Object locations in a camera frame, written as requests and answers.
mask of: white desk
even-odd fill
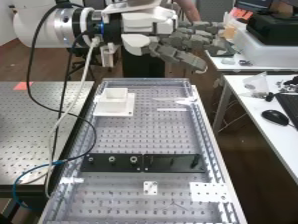
[[[241,66],[240,65],[240,60],[248,60],[243,54],[236,54],[235,55],[235,60],[236,64],[235,65],[225,65],[223,64],[223,59],[225,57],[212,57],[211,54],[207,52],[208,57],[212,60],[212,63],[215,64],[216,68],[219,71],[223,72],[255,72],[255,71],[275,71],[275,72],[281,72],[281,71],[298,71],[298,66],[289,68],[289,67],[261,67],[261,66]]]
[[[288,81],[293,79],[296,75],[275,75],[268,76],[269,90],[273,93],[279,92],[276,83],[279,81]],[[221,102],[217,110],[216,120],[213,123],[213,131],[219,134],[219,130],[223,124],[223,119],[229,104],[232,93],[240,100],[248,115],[251,116],[256,126],[259,127],[272,149],[275,150],[279,158],[281,159],[288,171],[291,172],[293,179],[298,184],[298,131],[292,126],[280,126],[261,116],[265,110],[279,110],[285,113],[283,106],[277,99],[272,102],[267,102],[264,99],[241,96],[248,93],[249,90],[244,87],[244,79],[251,76],[244,75],[225,75],[225,88],[221,96]]]

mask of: wall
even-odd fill
[[[9,8],[10,4],[11,0],[0,0],[0,46],[17,38],[13,25],[14,14]]]

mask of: black cable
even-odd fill
[[[62,102],[60,102],[60,110],[56,110],[54,108],[50,108],[48,106],[43,105],[32,96],[32,93],[31,93],[31,85],[30,85],[30,81],[31,81],[31,70],[32,70],[32,64],[34,64],[34,57],[35,57],[35,46],[36,46],[36,41],[38,41],[38,37],[39,37],[39,33],[40,33],[40,29],[43,27],[43,24],[47,20],[47,18],[50,17],[50,15],[52,14],[52,12],[58,9],[58,8],[66,8],[66,7],[70,7],[70,6],[78,6],[78,7],[83,7],[78,4],[74,4],[74,3],[63,3],[63,4],[59,4],[59,5],[55,5],[50,10],[48,12],[46,13],[46,15],[43,16],[42,20],[40,20],[40,23],[38,25],[38,28],[36,28],[36,31],[35,31],[35,35],[34,35],[34,39],[32,39],[32,46],[31,46],[31,55],[30,55],[30,64],[28,64],[28,70],[27,70],[27,91],[28,91],[28,95],[30,95],[30,98],[31,100],[39,105],[42,106],[43,108],[54,111],[54,112],[58,112],[62,116],[62,113],[63,113],[63,104],[62,102],[64,102],[64,95],[66,95],[66,90],[67,90],[67,81],[68,79],[66,78],[64,80],[64,92],[63,92],[63,96],[62,96]],[[71,62],[68,62],[68,68],[67,68],[67,74],[66,74],[66,77],[68,77],[68,73],[70,73],[70,67],[71,67]],[[70,158],[67,159],[67,161],[72,161],[80,157],[84,157],[90,152],[91,150],[94,149],[95,145],[96,145],[96,136],[98,136],[98,133],[96,133],[96,128],[95,126],[92,125],[92,123],[83,117],[78,116],[76,114],[72,114],[70,113],[71,116],[74,117],[78,117],[79,119],[82,119],[84,122],[87,122],[90,124],[90,126],[92,127],[94,129],[94,133],[95,133],[95,140],[94,140],[94,144],[90,148],[90,150],[82,154],[80,156],[76,156],[74,158]]]

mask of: computer mouse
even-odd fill
[[[280,124],[280,125],[284,125],[284,126],[288,126],[289,125],[289,118],[288,116],[277,111],[277,110],[267,110],[263,112],[263,117],[265,119],[268,119],[269,121]]]

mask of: metal plate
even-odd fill
[[[21,174],[30,168],[48,163],[48,132],[58,120],[58,113],[36,105],[28,97],[27,90],[15,91],[17,82],[0,83],[0,185],[13,185]],[[66,106],[75,99],[79,82],[70,82]],[[87,82],[74,113],[80,114],[90,95],[94,82]],[[32,95],[51,108],[59,108],[63,82],[35,82]],[[58,159],[68,140],[76,118],[68,116],[62,123],[58,141]],[[27,175],[35,179],[46,169]],[[34,184],[44,183],[42,178]]]
[[[83,161],[82,172],[142,172],[142,154],[91,153]]]
[[[152,173],[204,173],[201,155],[144,155],[144,171]]]

